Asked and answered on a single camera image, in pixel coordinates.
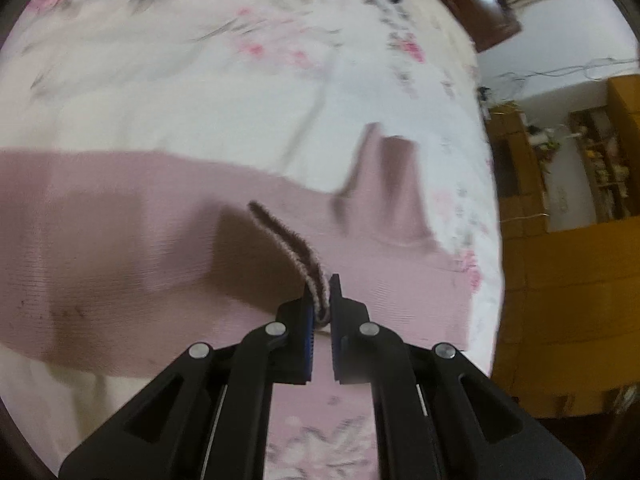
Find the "pink cloth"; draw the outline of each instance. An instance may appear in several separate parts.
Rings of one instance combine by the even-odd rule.
[[[161,153],[2,152],[0,342],[72,368],[152,376],[194,341],[240,341],[303,286],[249,214],[259,200],[372,320],[412,344],[464,348],[471,287],[426,225],[415,150],[370,126],[334,195]],[[276,387],[268,478],[375,475],[370,392],[335,384],[330,361],[319,334],[311,386]]]

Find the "electrical wire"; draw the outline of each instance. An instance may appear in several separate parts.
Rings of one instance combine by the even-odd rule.
[[[507,218],[505,220],[500,220],[500,223],[501,224],[506,224],[507,222],[515,222],[517,220],[529,220],[529,219],[532,219],[532,218],[540,218],[540,217],[543,217],[543,216],[548,217],[549,213],[538,213],[538,214],[530,215],[530,216],[518,216],[516,218]]]
[[[584,78],[589,81],[604,81],[610,77],[614,77],[616,75],[626,72],[628,68],[625,68],[615,74],[609,74],[606,77],[601,77],[601,78],[594,77],[593,70],[596,70],[598,68],[611,67],[611,66],[630,65],[633,63],[638,63],[639,61],[640,60],[638,58],[616,59],[613,57],[601,57],[601,58],[592,59],[590,62],[584,65],[565,66],[562,68],[547,70],[545,72],[538,72],[535,70],[530,70],[530,71],[521,72],[521,73],[505,72],[495,76],[492,79],[498,82],[499,85],[502,84],[503,86],[511,86],[511,92],[507,96],[505,96],[503,99],[500,99],[500,101],[501,102],[513,101],[522,94],[522,91],[525,89],[527,82],[529,81],[529,79],[533,77],[558,78],[558,77],[567,77],[569,75],[582,72],[582,74],[584,75]]]

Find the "floral bedsheet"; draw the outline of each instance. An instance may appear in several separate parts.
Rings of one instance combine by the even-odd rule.
[[[477,76],[468,36],[438,0],[32,0],[0,52],[0,148],[162,151],[334,192],[364,125],[380,122],[420,144],[430,228],[474,291],[466,354],[489,372],[502,274]],[[79,438],[145,383],[9,349],[0,376],[65,390]],[[376,475],[363,458],[372,420],[348,406],[329,433],[280,422],[290,439],[270,445],[267,478]],[[57,469],[69,442],[53,432],[45,451],[26,436]]]

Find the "metal pivot screw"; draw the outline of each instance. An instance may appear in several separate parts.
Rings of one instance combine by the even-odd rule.
[[[449,343],[440,343],[439,345],[436,345],[434,352],[436,352],[436,355],[442,359],[452,359],[453,356],[456,355],[456,349]]]
[[[273,323],[269,323],[264,328],[264,331],[267,334],[276,337],[284,334],[287,331],[287,327],[284,325],[284,323],[281,323],[279,321],[274,321]]]
[[[360,325],[360,333],[373,337],[380,333],[380,327],[372,322],[366,322]]]
[[[189,355],[194,359],[202,359],[209,355],[209,345],[206,343],[196,343],[189,347]]]

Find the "wooden shelf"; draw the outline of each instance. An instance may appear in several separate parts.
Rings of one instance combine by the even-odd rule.
[[[629,168],[625,208],[640,215],[640,75],[618,76],[607,81],[607,116],[616,131],[620,160]]]
[[[575,142],[582,159],[589,188],[591,189],[596,219],[598,223],[601,223],[631,216],[635,212],[633,207],[635,201],[624,197],[621,189],[622,186],[626,186],[627,193],[629,192],[630,179],[627,182],[600,182],[598,179],[593,159],[589,157],[588,152],[600,154],[599,158],[603,161],[610,178],[615,178],[616,172],[614,169],[615,161],[606,147],[608,138],[603,139],[601,132],[596,127],[592,115],[594,112],[603,113],[606,112],[606,108],[589,108],[588,110],[572,112],[569,114],[569,126],[574,134],[582,134],[581,137],[575,137]],[[617,137],[613,129],[612,136]]]

